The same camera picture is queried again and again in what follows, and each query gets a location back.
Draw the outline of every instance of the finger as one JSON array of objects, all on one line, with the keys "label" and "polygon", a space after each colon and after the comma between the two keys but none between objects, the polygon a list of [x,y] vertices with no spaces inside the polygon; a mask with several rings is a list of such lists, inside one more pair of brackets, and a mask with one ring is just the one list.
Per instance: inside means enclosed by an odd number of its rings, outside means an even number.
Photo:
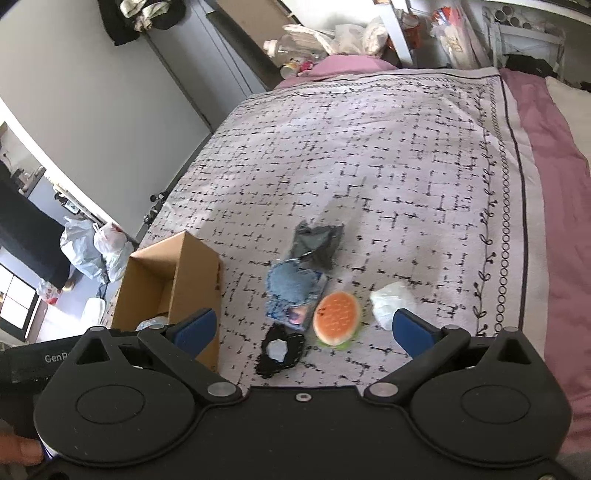
[{"label": "finger", "polygon": [[37,465],[43,461],[41,443],[16,435],[0,435],[0,463]]}]

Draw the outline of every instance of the pink bed sheet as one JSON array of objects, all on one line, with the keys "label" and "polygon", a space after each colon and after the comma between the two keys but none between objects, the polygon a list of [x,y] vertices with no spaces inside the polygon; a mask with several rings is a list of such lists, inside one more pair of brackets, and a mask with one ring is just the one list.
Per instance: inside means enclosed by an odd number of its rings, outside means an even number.
[{"label": "pink bed sheet", "polygon": [[330,55],[313,69],[303,72],[299,77],[283,80],[275,88],[287,88],[304,82],[317,82],[346,73],[374,73],[396,70],[385,60],[371,55]]},{"label": "pink bed sheet", "polygon": [[544,197],[550,291],[545,360],[573,409],[563,453],[591,450],[591,176],[569,125],[533,75],[502,70]]}]

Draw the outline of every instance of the white bedspread with black pattern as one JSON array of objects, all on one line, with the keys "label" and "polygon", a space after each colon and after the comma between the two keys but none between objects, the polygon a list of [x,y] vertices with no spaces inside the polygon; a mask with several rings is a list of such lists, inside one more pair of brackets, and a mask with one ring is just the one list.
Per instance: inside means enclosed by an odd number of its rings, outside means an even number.
[{"label": "white bedspread with black pattern", "polygon": [[[188,230],[220,254],[219,371],[246,387],[362,387],[407,362],[369,300],[394,281],[432,323],[488,336],[520,325],[536,343],[547,315],[543,204],[531,149],[518,144],[529,142],[495,69],[264,93],[216,131],[142,245]],[[359,299],[363,328],[344,351],[309,332],[300,364],[264,381],[254,363],[270,326],[265,276],[302,219],[345,224],[327,291]]]}]

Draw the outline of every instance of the cardboard box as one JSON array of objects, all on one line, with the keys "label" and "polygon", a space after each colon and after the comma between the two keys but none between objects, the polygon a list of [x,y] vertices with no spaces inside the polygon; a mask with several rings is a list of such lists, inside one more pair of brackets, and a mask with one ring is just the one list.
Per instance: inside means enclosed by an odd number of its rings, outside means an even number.
[{"label": "cardboard box", "polygon": [[[172,324],[211,308],[219,330],[221,266],[217,253],[187,232],[134,252],[121,281],[112,327],[130,332],[158,315]],[[217,371],[218,353],[219,332],[197,360]]]}]

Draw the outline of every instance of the toy hamburger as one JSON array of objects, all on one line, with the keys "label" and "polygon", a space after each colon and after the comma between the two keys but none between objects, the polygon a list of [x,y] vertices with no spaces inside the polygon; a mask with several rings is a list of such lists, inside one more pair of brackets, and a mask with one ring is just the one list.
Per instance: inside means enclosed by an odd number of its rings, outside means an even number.
[{"label": "toy hamburger", "polygon": [[327,295],[316,307],[312,325],[318,339],[329,346],[350,340],[361,321],[361,306],[345,291]]}]

